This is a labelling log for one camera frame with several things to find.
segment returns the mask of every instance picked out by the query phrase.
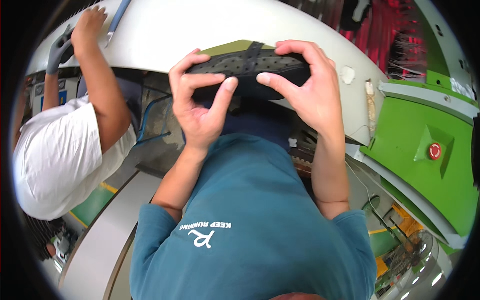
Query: gray work glove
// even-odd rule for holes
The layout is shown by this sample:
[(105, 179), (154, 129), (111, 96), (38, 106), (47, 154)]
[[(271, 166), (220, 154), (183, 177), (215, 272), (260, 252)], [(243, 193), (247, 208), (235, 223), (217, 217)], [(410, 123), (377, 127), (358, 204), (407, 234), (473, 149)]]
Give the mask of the gray work glove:
[(70, 28), (70, 24), (59, 38), (52, 44), (50, 48), (50, 54), (48, 56), (48, 64), (46, 73), (55, 74), (60, 63), (65, 63), (73, 55), (73, 46), (70, 38), (72, 37), (73, 28)]

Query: black mesh fabric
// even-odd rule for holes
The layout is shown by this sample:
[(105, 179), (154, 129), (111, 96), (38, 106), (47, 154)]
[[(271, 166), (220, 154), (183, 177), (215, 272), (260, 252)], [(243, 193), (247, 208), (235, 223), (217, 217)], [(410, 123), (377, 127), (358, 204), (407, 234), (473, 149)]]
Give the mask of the black mesh fabric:
[[(194, 65), (187, 70), (187, 73), (206, 74), (223, 73), (226, 77), (235, 76), (239, 85), (235, 90), (235, 96), (251, 97), (259, 100), (278, 100), (283, 96), (270, 87), (259, 84), (256, 76), (262, 72), (279, 74), (292, 83), (301, 86), (310, 77), (310, 67), (301, 54), (290, 53), (287, 55), (276, 55), (274, 49), (260, 49), (256, 56), (254, 69), (245, 67), (248, 50), (231, 52), (212, 56), (207, 62)], [(220, 87), (219, 84), (207, 86), (195, 90), (193, 98), (195, 101), (213, 99)]]

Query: metal tool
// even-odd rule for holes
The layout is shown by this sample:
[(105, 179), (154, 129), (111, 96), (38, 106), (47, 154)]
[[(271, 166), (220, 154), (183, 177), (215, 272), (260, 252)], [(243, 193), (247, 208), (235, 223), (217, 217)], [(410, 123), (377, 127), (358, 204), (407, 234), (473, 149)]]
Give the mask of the metal tool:
[(117, 9), (117, 12), (113, 16), (112, 23), (110, 23), (110, 26), (108, 27), (107, 44), (105, 45), (105, 48), (108, 47), (108, 44), (110, 43), (110, 40), (112, 39), (113, 33), (117, 29), (117, 26), (120, 23), (120, 19), (123, 17), (123, 14), (125, 13), (125, 10), (127, 9), (128, 5), (130, 4), (130, 1), (131, 0), (122, 0), (119, 8)]

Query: wire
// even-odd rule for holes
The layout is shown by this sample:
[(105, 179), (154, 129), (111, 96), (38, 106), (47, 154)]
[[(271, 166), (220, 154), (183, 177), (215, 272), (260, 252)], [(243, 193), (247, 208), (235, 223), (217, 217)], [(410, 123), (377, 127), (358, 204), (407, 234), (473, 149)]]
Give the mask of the wire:
[(355, 130), (353, 133), (347, 134), (347, 136), (352, 136), (352, 135), (356, 134), (357, 131), (359, 131), (360, 129), (362, 129), (362, 127), (367, 127), (367, 128), (368, 128), (368, 125), (361, 125), (361, 126), (360, 126), (357, 130)]
[(373, 207), (373, 204), (372, 204), (372, 201), (370, 199), (370, 192), (368, 191), (368, 188), (367, 186), (365, 185), (365, 183), (363, 183), (363, 181), (360, 180), (360, 178), (357, 176), (357, 174), (353, 171), (352, 167), (348, 164), (347, 161), (345, 161), (345, 163), (347, 164), (347, 166), (350, 168), (350, 170), (352, 171), (353, 175), (355, 175), (355, 177), (357, 177), (358, 181), (360, 181), (360, 183), (365, 187), (365, 189), (367, 190), (367, 198), (368, 198), (368, 202), (370, 203), (370, 206), (372, 207), (372, 209), (377, 213), (378, 216), (380, 216), (380, 214), (377, 212), (377, 210), (375, 209), (375, 207)]

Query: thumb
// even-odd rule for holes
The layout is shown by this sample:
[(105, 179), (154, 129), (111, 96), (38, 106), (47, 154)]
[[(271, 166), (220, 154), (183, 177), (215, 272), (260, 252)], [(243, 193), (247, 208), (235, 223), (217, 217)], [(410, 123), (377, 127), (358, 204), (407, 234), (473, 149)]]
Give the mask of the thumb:
[(237, 88), (239, 80), (236, 77), (225, 79), (218, 89), (213, 100), (212, 107), (208, 110), (209, 118), (212, 120), (224, 120), (228, 106), (232, 100), (233, 93)]
[(72, 40), (71, 39), (68, 39), (62, 46), (61, 46), (61, 50), (62, 52), (65, 51), (68, 47), (70, 47), (72, 45)]
[(258, 74), (257, 82), (273, 88), (287, 99), (293, 98), (299, 88), (295, 84), (288, 81), (285, 77), (273, 73), (264, 72)]

